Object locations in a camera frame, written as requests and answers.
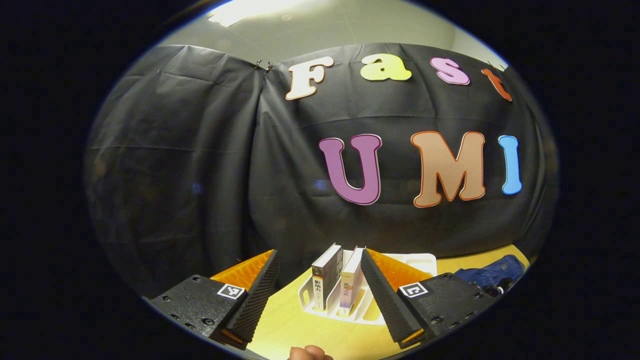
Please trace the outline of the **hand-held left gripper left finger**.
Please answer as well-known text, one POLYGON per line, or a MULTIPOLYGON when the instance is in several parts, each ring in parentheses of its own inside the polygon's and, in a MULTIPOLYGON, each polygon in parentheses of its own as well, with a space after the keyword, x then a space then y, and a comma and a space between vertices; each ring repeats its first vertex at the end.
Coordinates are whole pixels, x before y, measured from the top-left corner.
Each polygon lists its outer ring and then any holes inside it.
POLYGON ((148 303, 175 323, 212 341, 245 350, 279 275, 271 249, 213 276, 191 275, 148 303))

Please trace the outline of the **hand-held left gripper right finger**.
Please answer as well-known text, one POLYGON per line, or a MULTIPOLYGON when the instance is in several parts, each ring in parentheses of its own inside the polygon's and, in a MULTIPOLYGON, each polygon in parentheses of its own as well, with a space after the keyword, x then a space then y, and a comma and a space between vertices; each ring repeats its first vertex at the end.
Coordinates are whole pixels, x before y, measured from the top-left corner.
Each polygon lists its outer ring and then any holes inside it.
POLYGON ((499 287, 482 289, 450 272, 430 276, 371 249, 362 251, 361 269, 401 349, 445 337, 501 297, 499 287))

